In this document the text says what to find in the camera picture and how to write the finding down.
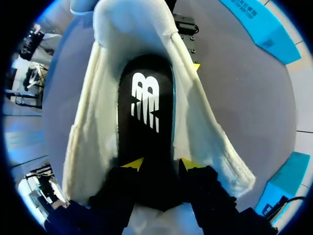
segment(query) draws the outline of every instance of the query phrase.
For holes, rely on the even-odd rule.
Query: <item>shoe insole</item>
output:
[[[137,202],[165,211],[181,203],[171,158],[173,74],[156,55],[133,59],[124,69],[118,93],[118,164],[139,158]]]

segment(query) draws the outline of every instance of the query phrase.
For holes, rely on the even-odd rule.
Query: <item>new balance logo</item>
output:
[[[137,118],[140,120],[141,103],[143,107],[143,122],[147,125],[147,114],[149,105],[150,127],[153,129],[153,122],[156,122],[156,132],[158,132],[158,118],[151,113],[158,110],[159,86],[157,80],[145,76],[139,72],[133,75],[132,96],[139,101],[132,103],[132,116],[134,117],[135,105],[137,107]]]

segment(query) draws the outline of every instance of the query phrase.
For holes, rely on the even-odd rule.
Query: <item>yellow tab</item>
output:
[[[200,64],[194,64],[194,67],[196,70],[198,70],[198,68],[200,67]]]
[[[142,164],[143,158],[139,158],[131,163],[128,163],[126,165],[123,165],[122,167],[132,167],[132,168],[136,168],[137,171],[139,170],[141,164]]]
[[[193,162],[191,160],[188,160],[188,159],[185,159],[185,158],[181,158],[181,159],[182,159],[182,162],[184,163],[184,165],[185,165],[187,170],[192,169],[194,167],[196,167],[196,168],[204,167],[204,166],[202,166],[202,165],[200,165],[198,163],[195,163],[195,162]]]

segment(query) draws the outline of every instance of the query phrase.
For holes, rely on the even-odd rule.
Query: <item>gray table surface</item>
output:
[[[195,38],[203,88],[217,121],[257,178],[237,208],[254,207],[294,150],[296,109],[286,67],[258,48],[218,0],[179,0],[174,12],[193,16],[200,28]],[[59,184],[93,41],[92,13],[76,17],[46,78],[44,131]]]

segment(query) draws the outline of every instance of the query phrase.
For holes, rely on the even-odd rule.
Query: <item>white knit fabric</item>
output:
[[[231,195],[240,197],[251,190],[255,177],[216,122],[164,0],[100,0],[93,20],[95,42],[64,165],[68,199],[86,203],[101,188],[118,155],[120,76],[131,59],[147,53],[162,55],[172,64],[173,158],[213,166]]]

